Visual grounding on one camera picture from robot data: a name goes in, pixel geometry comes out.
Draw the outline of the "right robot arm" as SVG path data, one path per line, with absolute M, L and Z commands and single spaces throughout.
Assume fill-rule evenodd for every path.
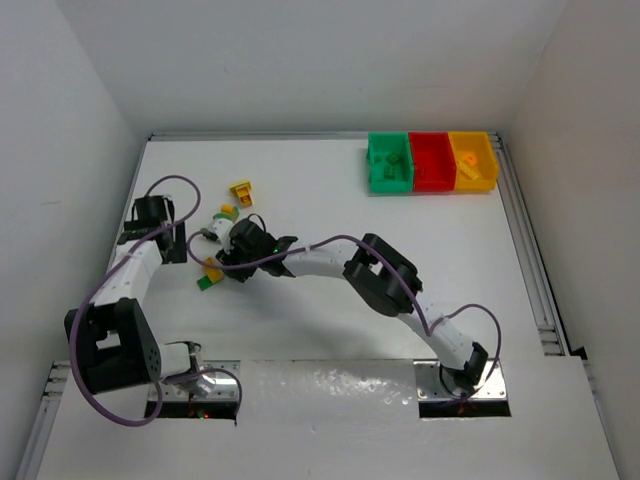
M 452 392 L 469 396 L 479 384 L 486 349 L 420 298 L 417 267 L 379 236 L 367 233 L 356 241 L 339 238 L 304 246 L 295 236 L 275 238 L 249 219 L 233 222 L 220 215 L 206 228 L 206 236 L 221 245 L 216 260 L 238 282 L 258 269 L 273 277 L 346 281 L 373 311 L 400 319 L 423 338 L 450 377 Z

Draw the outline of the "red green flower lego stack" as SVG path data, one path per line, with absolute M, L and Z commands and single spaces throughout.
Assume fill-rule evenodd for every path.
M 235 222 L 236 222 L 236 219 L 237 219 L 237 217 L 236 217 L 235 215 L 232 215 L 232 214 L 226 214 L 226 213 L 222 213 L 222 212 L 216 213 L 216 214 L 213 216 L 213 221 L 214 221 L 214 222 L 218 222 L 218 221 L 228 221 L 228 222 L 231 222 L 231 223 L 235 223 Z

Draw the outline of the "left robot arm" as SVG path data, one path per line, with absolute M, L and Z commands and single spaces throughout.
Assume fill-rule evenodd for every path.
M 192 373 L 196 344 L 160 345 L 143 313 L 151 279 L 162 265 L 187 262 L 186 233 L 166 196 L 136 199 L 114 262 L 122 267 L 98 288 L 76 334 L 79 376 L 92 395 Z

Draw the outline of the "yellow long lego brick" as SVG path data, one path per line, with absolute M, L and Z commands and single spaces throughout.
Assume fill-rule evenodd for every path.
M 204 260 L 206 266 L 203 268 L 204 275 L 211 285 L 214 285 L 224 278 L 224 272 L 215 266 L 215 260 L 207 257 Z

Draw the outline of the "orange lego piece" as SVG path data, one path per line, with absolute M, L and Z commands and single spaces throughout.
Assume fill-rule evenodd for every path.
M 464 153 L 462 160 L 470 167 L 475 167 L 478 164 L 478 157 L 473 152 Z

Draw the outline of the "green square lego brick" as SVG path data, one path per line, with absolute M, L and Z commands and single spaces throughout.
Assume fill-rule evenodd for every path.
M 383 176 L 387 180 L 394 180 L 396 177 L 395 168 L 391 165 L 384 167 Z

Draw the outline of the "tan lego plate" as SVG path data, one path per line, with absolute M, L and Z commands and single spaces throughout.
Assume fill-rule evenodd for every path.
M 470 165 L 466 162 L 460 162 L 459 169 L 467 178 L 472 181 L 476 181 L 481 177 L 480 171 L 476 168 L 475 165 Z

